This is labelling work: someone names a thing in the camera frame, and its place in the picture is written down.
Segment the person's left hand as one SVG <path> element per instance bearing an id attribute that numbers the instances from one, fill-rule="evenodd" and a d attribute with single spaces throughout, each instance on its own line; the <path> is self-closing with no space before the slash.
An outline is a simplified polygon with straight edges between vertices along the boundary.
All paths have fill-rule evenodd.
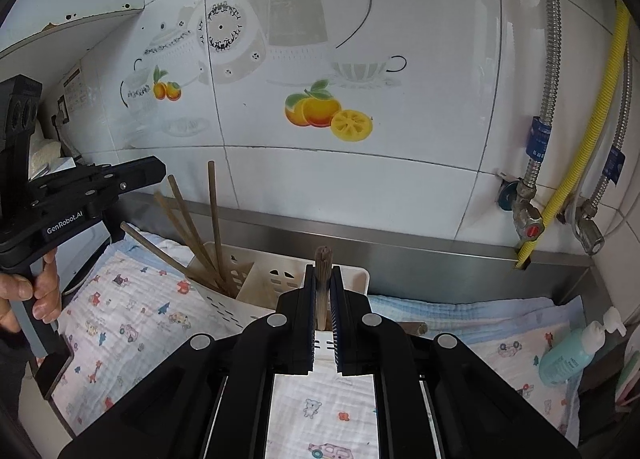
<path id="1" fill-rule="evenodd" d="M 26 301 L 34 299 L 32 315 L 43 323 L 52 323 L 62 312 L 62 297 L 60 279 L 58 278 L 58 264 L 56 264 L 56 250 L 48 252 L 42 259 L 41 273 L 32 283 L 20 275 L 1 274 L 1 330 L 9 333 L 21 331 L 11 301 Z"/>

